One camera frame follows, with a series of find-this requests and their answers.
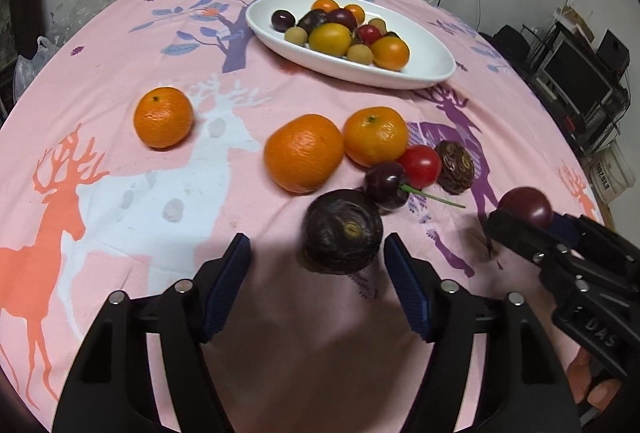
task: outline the black speaker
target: black speaker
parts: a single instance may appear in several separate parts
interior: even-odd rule
[[[629,50],[611,30],[607,30],[596,55],[611,70],[616,80],[622,79],[630,63]]]

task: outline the pink tablecloth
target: pink tablecloth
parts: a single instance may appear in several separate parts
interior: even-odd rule
[[[225,330],[206,347],[236,431],[398,431],[430,347],[409,330],[382,262],[353,278],[299,267],[297,228],[316,194],[280,191],[261,157],[288,120],[320,113],[341,127],[367,106],[398,110],[414,143],[462,141],[478,172],[458,198],[468,209],[412,196],[383,217],[385,234],[399,232],[415,257],[474,293],[522,292],[567,363],[575,345],[550,326],[552,301],[536,269],[504,250],[502,269],[489,261],[478,214],[530,185],[559,212],[600,216],[560,132],[507,63],[443,10],[370,0],[427,27],[458,70],[430,91],[356,86],[262,46],[244,20],[254,1],[119,0],[65,45],[0,131],[0,365],[36,416],[52,424],[82,336],[109,292],[158,293],[243,232],[253,266]],[[184,90],[198,117],[190,139],[169,152],[145,148],[132,127],[138,99],[159,85]],[[322,191],[361,180],[344,160]],[[159,355],[154,343],[159,405],[165,424],[177,427]],[[478,382],[474,362],[461,426]]]

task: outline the television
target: television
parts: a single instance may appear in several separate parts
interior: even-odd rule
[[[605,79],[566,41],[546,64],[545,72],[585,118],[610,95]]]

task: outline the cherry stem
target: cherry stem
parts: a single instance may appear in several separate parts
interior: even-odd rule
[[[430,198],[431,200],[436,200],[438,202],[442,202],[443,204],[447,204],[447,206],[454,206],[454,207],[459,207],[460,209],[466,209],[466,206],[463,206],[462,204],[457,204],[455,202],[449,202],[448,200],[445,200],[444,198],[438,198],[437,196],[433,196],[432,194],[423,193],[422,191],[414,189],[411,186],[408,186],[407,184],[402,184],[400,186],[400,189],[402,191],[406,191],[407,193],[419,194],[420,196],[424,196],[425,198]]]

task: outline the white plate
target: white plate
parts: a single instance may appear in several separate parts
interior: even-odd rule
[[[258,0],[246,10],[246,20],[258,39],[282,57],[321,74],[395,90],[417,90],[449,79],[456,71],[456,61],[442,42],[427,29],[397,12],[362,0],[334,0],[344,7],[360,5],[366,21],[382,18],[389,31],[396,32],[409,46],[409,62],[399,72],[375,66],[351,63],[299,47],[284,40],[284,34],[271,27],[271,15],[279,9],[288,10],[298,21],[316,0]]]

